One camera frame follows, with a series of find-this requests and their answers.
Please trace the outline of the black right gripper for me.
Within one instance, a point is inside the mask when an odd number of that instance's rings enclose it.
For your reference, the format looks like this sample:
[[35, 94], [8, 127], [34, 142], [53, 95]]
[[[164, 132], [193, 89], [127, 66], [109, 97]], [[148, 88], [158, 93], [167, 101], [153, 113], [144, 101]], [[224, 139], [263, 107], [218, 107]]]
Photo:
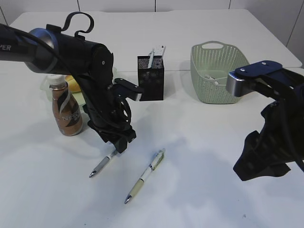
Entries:
[[304, 77], [287, 69], [260, 76], [266, 85], [254, 89], [274, 102], [261, 112], [265, 123], [251, 132], [233, 170], [242, 181], [258, 177], [282, 177], [289, 162], [304, 168]]

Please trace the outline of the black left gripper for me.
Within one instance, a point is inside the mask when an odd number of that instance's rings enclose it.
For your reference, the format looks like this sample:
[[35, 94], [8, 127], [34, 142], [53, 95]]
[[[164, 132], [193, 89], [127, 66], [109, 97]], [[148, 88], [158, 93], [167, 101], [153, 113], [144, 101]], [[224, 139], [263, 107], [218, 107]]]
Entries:
[[89, 118], [87, 125], [95, 130], [104, 142], [111, 142], [118, 153], [123, 153], [127, 149], [128, 143], [136, 138], [136, 132], [131, 126], [125, 131], [115, 130], [109, 125], [97, 126], [90, 115]]

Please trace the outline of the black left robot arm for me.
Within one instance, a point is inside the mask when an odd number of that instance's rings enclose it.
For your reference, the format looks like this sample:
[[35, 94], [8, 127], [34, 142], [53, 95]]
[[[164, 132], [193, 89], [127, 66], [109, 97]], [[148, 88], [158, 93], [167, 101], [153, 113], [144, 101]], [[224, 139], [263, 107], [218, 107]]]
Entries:
[[29, 33], [1, 25], [0, 58], [24, 62], [35, 73], [71, 75], [85, 99], [88, 126], [119, 153], [136, 138], [127, 99], [137, 100], [143, 90], [113, 77], [114, 56], [105, 45], [79, 34], [62, 34], [59, 27], [51, 25]]

